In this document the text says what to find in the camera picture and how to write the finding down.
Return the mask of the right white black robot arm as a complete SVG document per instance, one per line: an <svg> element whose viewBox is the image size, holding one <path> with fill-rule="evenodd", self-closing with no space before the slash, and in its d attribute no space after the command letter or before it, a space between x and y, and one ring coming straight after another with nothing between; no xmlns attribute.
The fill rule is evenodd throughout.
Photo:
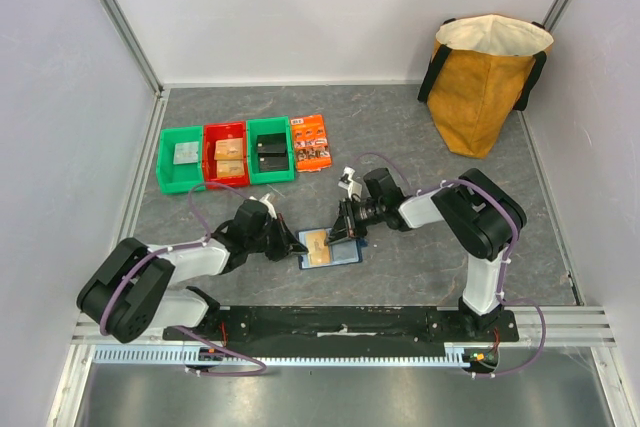
<svg viewBox="0 0 640 427"><path fill-rule="evenodd" d="M468 254L458 328L469 340L483 339L504 310L506 265L527 223L522 207L475 168L413 195L405 194L386 168L365 174L362 183L353 175L352 168L344 169L339 186L346 197L326 243L363 239L370 226L381 223L399 232L446 223Z"/></svg>

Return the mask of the blue card holder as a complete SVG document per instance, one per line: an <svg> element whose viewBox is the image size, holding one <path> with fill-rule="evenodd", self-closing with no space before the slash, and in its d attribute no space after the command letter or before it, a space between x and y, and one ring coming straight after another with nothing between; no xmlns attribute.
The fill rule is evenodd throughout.
<svg viewBox="0 0 640 427"><path fill-rule="evenodd" d="M325 230L327 234L329 233L329 228L316 228L316 229L307 229L302 230L297 233L297 238L301 241L305 246L305 235L314 230ZM316 268L325 268L325 267L335 267L342 265L351 265L362 262L362 248L361 245L355 241L350 240L346 242L342 242L339 244L331 245L331 262L328 265L321 267L310 267L308 263L308 253L306 255L299 256L299 268L301 270L310 270Z"/></svg>

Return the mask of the gold credit card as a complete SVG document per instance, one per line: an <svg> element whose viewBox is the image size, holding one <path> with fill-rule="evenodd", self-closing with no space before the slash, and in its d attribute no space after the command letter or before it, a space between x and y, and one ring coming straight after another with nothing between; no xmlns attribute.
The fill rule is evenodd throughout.
<svg viewBox="0 0 640 427"><path fill-rule="evenodd" d="M331 250L327 244L325 230L310 231L305 235L308 249L308 263L310 267L321 267L331 262Z"/></svg>

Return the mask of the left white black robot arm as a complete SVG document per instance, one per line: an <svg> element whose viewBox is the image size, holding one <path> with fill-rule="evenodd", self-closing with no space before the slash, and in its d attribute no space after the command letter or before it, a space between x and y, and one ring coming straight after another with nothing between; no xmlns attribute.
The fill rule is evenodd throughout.
<svg viewBox="0 0 640 427"><path fill-rule="evenodd" d="M198 289L169 294L168 288L205 275L224 275L251 254L277 262L305 255L304 246L266 199L250 198L233 218L197 241L175 246L121 240L76 298L79 310L100 334L126 344L151 327L184 325L196 338L210 339L220 327L214 301Z"/></svg>

